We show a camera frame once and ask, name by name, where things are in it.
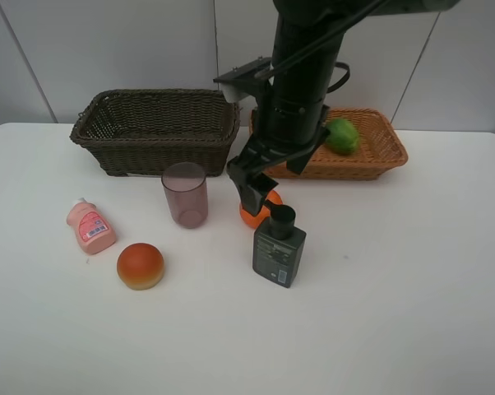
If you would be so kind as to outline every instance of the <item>orange fruit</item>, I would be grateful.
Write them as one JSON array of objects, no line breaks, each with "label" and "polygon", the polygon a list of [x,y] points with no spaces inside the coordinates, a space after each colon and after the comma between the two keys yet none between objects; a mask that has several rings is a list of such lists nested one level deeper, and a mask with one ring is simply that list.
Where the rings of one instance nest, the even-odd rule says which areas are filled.
[{"label": "orange fruit", "polygon": [[[274,204],[283,204],[282,199],[280,198],[280,195],[275,192],[271,191],[267,195],[267,200]],[[270,209],[267,208],[266,206],[262,206],[261,212],[258,213],[257,216],[252,216],[249,214],[247,211],[245,211],[242,208],[242,203],[240,203],[240,217],[242,218],[242,221],[249,226],[250,228],[256,229],[258,226],[268,217],[270,216]]]}]

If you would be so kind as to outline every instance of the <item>pink plastic cup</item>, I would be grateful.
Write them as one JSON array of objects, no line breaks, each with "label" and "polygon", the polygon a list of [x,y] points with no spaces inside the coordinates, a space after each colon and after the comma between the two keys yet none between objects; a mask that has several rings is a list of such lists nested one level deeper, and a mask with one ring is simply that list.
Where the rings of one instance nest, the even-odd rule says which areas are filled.
[{"label": "pink plastic cup", "polygon": [[162,174],[165,196],[174,222],[197,228],[207,218],[206,172],[201,166],[182,162]]}]

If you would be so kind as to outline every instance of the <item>white tabletop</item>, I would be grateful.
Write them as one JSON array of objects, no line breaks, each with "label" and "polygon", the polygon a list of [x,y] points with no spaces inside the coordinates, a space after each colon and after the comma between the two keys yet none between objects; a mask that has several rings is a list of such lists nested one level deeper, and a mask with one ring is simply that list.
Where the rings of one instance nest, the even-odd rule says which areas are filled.
[{"label": "white tabletop", "polygon": [[[184,230],[158,179],[108,177],[70,130],[0,127],[0,394],[495,394],[495,135],[400,132],[378,181],[282,180],[308,233],[287,290],[252,270],[225,175]],[[80,197],[119,235],[90,258]],[[152,290],[118,279],[135,242],[166,258]]]}]

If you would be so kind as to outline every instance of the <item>pink lotion bottle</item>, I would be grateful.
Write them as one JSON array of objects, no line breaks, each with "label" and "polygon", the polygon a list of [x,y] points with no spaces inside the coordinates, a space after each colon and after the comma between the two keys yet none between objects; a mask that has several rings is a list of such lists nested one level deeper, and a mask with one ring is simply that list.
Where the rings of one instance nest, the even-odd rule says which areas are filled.
[{"label": "pink lotion bottle", "polygon": [[73,203],[67,224],[74,228],[81,249],[93,255],[116,242],[113,227],[97,211],[96,206],[83,197]]}]

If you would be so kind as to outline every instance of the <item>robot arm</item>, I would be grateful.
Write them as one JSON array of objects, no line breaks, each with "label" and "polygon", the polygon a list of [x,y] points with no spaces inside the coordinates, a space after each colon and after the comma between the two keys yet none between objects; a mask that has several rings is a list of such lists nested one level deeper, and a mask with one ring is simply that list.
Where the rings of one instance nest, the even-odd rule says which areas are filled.
[{"label": "robot arm", "polygon": [[227,165],[243,208],[258,214],[277,182],[263,170],[286,162],[300,174],[324,142],[326,93],[345,32],[368,15],[445,11],[460,0],[274,0],[271,58],[215,79],[227,101],[255,97],[253,134]]}]

